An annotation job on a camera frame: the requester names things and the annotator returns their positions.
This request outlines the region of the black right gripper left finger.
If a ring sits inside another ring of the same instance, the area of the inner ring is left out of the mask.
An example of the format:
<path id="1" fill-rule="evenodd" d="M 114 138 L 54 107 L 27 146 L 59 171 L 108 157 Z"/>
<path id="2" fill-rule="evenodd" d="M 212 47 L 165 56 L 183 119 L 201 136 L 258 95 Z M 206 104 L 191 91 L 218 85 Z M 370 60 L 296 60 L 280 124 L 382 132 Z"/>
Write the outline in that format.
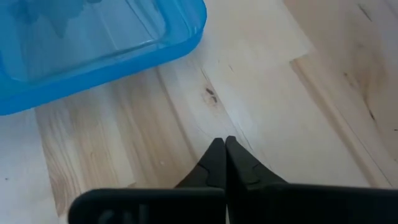
<path id="1" fill-rule="evenodd" d="M 226 149 L 214 139 L 172 189 L 94 189 L 76 198 L 68 224 L 225 224 Z"/>

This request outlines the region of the blue plastic pencil case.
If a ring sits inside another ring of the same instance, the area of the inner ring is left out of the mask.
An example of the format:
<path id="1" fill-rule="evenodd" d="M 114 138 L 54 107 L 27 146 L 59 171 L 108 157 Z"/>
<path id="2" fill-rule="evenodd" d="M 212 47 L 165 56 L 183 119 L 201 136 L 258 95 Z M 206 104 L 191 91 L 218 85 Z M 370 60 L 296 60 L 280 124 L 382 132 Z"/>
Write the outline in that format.
<path id="1" fill-rule="evenodd" d="M 204 0 L 0 0 L 0 116 L 189 54 Z"/>

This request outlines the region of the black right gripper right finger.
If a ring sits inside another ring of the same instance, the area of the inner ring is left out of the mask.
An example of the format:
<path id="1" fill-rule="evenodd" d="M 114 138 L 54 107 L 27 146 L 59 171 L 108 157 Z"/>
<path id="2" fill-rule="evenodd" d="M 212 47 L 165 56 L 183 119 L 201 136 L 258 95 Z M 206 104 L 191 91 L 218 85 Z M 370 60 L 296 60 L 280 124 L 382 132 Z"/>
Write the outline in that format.
<path id="1" fill-rule="evenodd" d="M 293 184 L 226 138 L 231 224 L 398 224 L 398 190 Z"/>

